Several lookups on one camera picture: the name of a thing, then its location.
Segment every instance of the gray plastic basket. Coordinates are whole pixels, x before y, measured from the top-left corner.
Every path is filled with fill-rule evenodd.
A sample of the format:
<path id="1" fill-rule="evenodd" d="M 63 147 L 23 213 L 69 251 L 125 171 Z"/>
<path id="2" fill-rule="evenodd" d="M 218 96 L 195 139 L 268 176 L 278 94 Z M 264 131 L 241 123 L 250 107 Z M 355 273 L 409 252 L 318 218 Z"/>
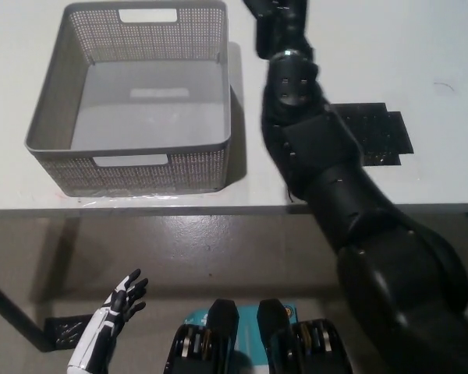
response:
<path id="1" fill-rule="evenodd" d="M 223 188 L 227 30 L 218 1 L 69 5 L 28 150 L 69 196 Z"/>

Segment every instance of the white table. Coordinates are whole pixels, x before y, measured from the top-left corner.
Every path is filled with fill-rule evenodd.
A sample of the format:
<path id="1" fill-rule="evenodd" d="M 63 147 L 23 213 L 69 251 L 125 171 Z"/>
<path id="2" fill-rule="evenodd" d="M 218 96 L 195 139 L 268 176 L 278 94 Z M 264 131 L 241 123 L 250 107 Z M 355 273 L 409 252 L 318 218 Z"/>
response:
<path id="1" fill-rule="evenodd" d="M 229 38 L 241 50 L 232 85 L 245 114 L 246 176 L 212 194 L 78 199 L 23 145 L 69 0 L 0 1 L 0 215 L 284 212 L 290 202 L 259 124 L 266 62 L 242 0 L 227 2 Z M 385 102 L 406 123 L 414 155 L 368 168 L 373 180 L 404 209 L 468 211 L 468 0 L 309 3 L 307 35 L 328 99 Z"/>

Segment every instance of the black rubber mat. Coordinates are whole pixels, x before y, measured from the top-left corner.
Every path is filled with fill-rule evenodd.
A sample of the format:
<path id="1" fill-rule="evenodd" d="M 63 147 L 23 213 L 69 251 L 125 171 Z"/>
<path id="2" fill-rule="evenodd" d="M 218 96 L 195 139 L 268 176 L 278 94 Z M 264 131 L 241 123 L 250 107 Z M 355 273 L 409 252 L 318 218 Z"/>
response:
<path id="1" fill-rule="evenodd" d="M 385 103 L 334 104 L 364 151 L 364 166 L 400 165 L 400 154 L 414 153 L 399 111 Z"/>

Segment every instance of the perforated basket wall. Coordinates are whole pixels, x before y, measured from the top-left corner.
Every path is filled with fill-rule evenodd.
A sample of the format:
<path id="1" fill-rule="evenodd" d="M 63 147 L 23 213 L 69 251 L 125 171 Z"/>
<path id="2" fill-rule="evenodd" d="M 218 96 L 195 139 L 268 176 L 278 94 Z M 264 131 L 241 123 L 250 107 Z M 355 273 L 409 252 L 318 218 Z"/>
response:
<path id="1" fill-rule="evenodd" d="M 119 9 L 174 8 L 173 23 L 123 23 Z M 66 8 L 27 135 L 30 152 L 69 196 L 207 192 L 225 186 L 229 141 L 186 150 L 70 150 L 87 70 L 98 62 L 210 60 L 227 69 L 227 15 L 217 1 L 95 2 Z M 228 71 L 225 94 L 229 96 Z M 230 113 L 225 113 L 230 121 Z M 94 157 L 166 153 L 168 163 L 99 167 Z"/>

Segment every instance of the black metal bar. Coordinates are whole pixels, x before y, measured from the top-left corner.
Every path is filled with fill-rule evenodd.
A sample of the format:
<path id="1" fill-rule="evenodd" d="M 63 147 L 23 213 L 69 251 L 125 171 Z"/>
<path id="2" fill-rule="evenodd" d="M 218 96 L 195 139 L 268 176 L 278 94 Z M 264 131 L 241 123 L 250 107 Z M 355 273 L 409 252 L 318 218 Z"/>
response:
<path id="1" fill-rule="evenodd" d="M 55 345 L 16 304 L 0 291 L 0 316 L 9 322 L 41 352 L 55 350 Z"/>

